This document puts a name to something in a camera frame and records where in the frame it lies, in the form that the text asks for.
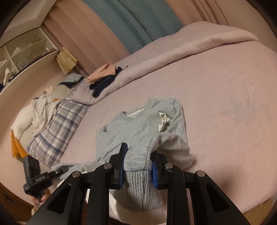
triangular cutout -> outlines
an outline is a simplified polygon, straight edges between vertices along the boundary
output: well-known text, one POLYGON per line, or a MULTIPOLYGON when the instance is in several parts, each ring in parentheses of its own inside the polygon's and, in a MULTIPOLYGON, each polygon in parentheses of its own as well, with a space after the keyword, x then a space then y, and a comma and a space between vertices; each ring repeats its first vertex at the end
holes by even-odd
POLYGON ((47 209, 62 214, 65 210, 66 201, 71 189, 71 185, 66 185, 65 188, 56 196, 56 198, 47 206, 47 209))
POLYGON ((218 194, 218 192, 211 185, 206 185, 206 188, 210 197, 210 201, 211 201, 212 209, 214 213, 219 213, 229 208, 228 203, 224 201, 224 199, 218 194))

ribbed cuff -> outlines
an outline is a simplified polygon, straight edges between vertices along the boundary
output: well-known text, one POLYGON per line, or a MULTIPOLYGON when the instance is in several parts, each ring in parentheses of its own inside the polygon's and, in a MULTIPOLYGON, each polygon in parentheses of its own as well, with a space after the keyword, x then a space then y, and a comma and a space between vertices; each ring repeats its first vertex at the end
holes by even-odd
POLYGON ((116 201, 128 210, 150 210, 163 207, 161 194, 152 184, 152 171, 125 171, 120 190, 110 190, 116 201))

human hand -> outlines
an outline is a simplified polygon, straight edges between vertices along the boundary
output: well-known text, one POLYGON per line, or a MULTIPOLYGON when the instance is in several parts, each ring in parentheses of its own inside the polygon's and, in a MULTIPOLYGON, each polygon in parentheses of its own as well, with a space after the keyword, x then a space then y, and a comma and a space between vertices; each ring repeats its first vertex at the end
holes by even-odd
MULTIPOLYGON (((45 189, 44 190, 44 195, 41 198, 41 202, 46 201, 49 198, 50 195, 51 195, 50 190, 48 188, 45 189)), ((40 201, 35 196, 32 196, 31 200, 35 204, 40 204, 40 201)))

silver bolt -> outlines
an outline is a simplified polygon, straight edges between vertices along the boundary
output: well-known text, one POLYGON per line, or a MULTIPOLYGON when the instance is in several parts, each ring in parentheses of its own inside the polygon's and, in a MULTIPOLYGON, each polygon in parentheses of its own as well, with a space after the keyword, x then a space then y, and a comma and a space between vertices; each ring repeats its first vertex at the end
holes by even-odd
POLYGON ((105 169, 110 169, 110 168, 112 168, 112 164, 106 163, 106 164, 104 164, 104 168, 105 169))
POLYGON ((205 176, 205 173, 203 171, 199 170, 197 172, 197 175, 200 176, 200 177, 203 177, 203 176, 205 176))
POLYGON ((80 172, 79 172, 79 171, 74 171, 74 172, 72 173, 72 176, 73 176, 73 177, 78 177, 78 176, 80 176, 80 172))
POLYGON ((165 168, 172 169, 173 168, 173 164, 172 163, 166 163, 165 164, 165 168))

orange garment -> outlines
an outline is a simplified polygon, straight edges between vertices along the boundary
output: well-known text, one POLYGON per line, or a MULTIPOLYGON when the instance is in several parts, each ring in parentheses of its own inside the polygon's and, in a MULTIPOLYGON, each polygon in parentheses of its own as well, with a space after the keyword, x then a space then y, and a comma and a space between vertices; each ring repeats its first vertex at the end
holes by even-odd
POLYGON ((101 66, 99 69, 95 70, 91 75, 89 75, 86 79, 86 82, 94 84, 95 81, 98 81, 103 77, 106 77, 108 75, 115 75, 116 70, 116 65, 112 63, 106 63, 104 66, 101 66))
POLYGON ((11 140, 12 140, 12 156, 14 158, 17 158, 18 155, 21 156, 21 158, 24 158, 27 156, 27 152, 22 148, 21 144, 17 140, 17 138, 14 137, 14 132, 11 131, 11 140))

